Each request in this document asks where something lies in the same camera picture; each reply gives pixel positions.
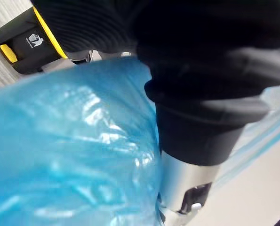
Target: blue plastic bag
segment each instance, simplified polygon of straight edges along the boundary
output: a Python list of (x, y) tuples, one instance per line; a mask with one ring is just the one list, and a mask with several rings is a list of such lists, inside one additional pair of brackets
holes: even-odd
[(149, 69), (95, 62), (0, 89), (0, 226), (152, 226)]

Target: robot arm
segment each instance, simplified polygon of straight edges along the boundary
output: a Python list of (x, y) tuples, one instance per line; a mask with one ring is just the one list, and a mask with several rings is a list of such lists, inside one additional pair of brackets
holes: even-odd
[(186, 225), (280, 85), (280, 1), (32, 0), (70, 58), (135, 52), (149, 66), (164, 175), (160, 222)]

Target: white surface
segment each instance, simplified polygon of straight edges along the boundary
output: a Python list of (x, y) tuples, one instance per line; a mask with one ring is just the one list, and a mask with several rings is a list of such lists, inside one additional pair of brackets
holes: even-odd
[(214, 193), (188, 226), (274, 226), (280, 219), (280, 142)]

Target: ribbed rubber surface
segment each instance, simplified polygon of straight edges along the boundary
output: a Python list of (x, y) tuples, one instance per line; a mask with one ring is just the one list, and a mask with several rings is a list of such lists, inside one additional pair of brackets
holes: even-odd
[(103, 0), (32, 2), (64, 51), (117, 52), (128, 46), (124, 25), (111, 3)]

